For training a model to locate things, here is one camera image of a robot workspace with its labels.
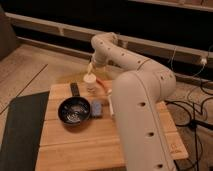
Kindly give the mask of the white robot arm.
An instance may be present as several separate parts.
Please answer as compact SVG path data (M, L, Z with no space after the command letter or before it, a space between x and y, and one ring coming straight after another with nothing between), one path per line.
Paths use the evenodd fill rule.
M127 171L176 171L156 104L176 86L173 72L159 62L124 49L117 35L92 37L92 65L113 61L124 72L112 82L112 106Z

